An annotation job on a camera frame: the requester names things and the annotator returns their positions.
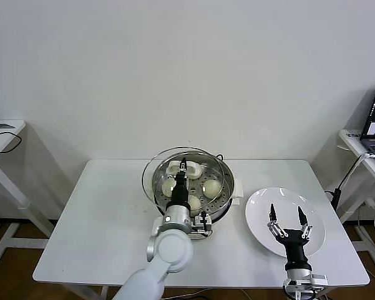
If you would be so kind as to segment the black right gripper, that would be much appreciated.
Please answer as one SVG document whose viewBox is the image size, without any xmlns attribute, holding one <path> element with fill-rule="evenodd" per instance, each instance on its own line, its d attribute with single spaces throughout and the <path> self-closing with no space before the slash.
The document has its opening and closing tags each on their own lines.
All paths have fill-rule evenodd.
<svg viewBox="0 0 375 300">
<path fill-rule="evenodd" d="M 274 204 L 271 203 L 269 222 L 267 226 L 276 241 L 285 248 L 287 263 L 285 270 L 307 269 L 310 270 L 310 264 L 304 253 L 304 246 L 309 242 L 313 227 L 309 225 L 307 216 L 300 206 L 297 207 L 301 230 L 283 229 L 276 216 Z"/>
</svg>

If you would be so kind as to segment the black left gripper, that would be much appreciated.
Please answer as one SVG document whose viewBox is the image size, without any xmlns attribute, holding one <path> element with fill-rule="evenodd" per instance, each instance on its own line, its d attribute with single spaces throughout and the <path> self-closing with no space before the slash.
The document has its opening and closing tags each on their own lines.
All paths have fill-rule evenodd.
<svg viewBox="0 0 375 300">
<path fill-rule="evenodd" d="M 176 185 L 174 186 L 172 193 L 171 193 L 171 200 L 169 202 L 170 206 L 179 205 L 184 206 L 186 208 L 189 207 L 188 204 L 188 188 L 186 186 L 186 178 L 185 175 L 187 173 L 187 160 L 186 158 L 182 158 L 179 164 L 179 172 L 175 176 Z"/>
</svg>

